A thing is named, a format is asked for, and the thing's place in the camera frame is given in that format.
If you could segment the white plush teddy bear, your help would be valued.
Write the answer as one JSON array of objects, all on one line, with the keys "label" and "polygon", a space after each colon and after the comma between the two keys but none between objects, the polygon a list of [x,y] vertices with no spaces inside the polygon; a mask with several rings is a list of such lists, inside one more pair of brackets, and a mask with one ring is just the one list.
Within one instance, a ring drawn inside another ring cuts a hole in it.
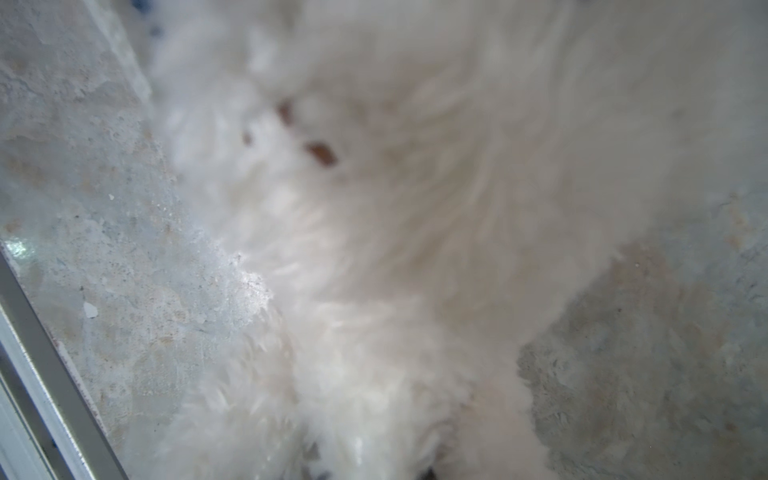
[{"label": "white plush teddy bear", "polygon": [[767,167],[763,1],[155,1],[154,119],[272,290],[157,479],[551,479],[517,373],[622,248]]}]

